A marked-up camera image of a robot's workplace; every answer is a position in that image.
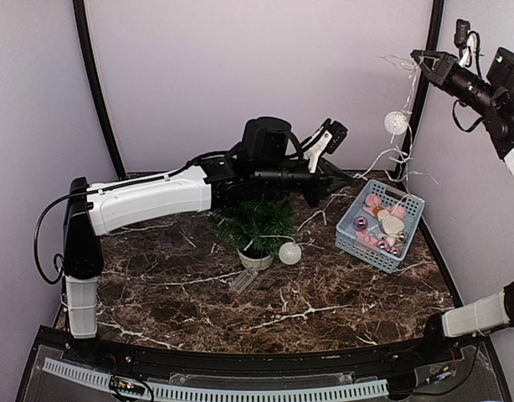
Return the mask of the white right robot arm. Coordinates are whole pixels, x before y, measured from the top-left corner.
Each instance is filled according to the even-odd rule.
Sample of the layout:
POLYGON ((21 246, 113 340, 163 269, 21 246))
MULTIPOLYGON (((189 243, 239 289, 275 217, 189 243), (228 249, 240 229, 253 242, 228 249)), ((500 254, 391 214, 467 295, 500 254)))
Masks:
POLYGON ((411 55, 432 85, 415 165, 436 181, 410 185, 465 296, 417 343, 417 357, 434 363, 450 338, 514 327, 514 54, 498 49, 486 78, 447 52, 411 55))

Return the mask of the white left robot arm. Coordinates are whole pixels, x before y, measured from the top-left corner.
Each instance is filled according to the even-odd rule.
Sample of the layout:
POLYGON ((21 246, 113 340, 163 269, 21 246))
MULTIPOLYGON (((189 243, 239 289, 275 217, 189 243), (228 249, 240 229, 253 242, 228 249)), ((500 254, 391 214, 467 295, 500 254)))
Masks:
POLYGON ((172 214, 233 207, 246 201, 300 193, 316 207, 335 183, 352 179, 324 156, 347 137, 339 121, 326 119, 299 141, 289 122, 261 116, 245 123, 240 142, 228 151, 199 155, 166 173, 117 183, 88 183, 76 178, 69 192, 63 225, 64 251, 54 258, 65 285, 74 350, 89 365, 107 358, 97 335, 97 283, 104 267, 100 237, 129 224, 172 214))

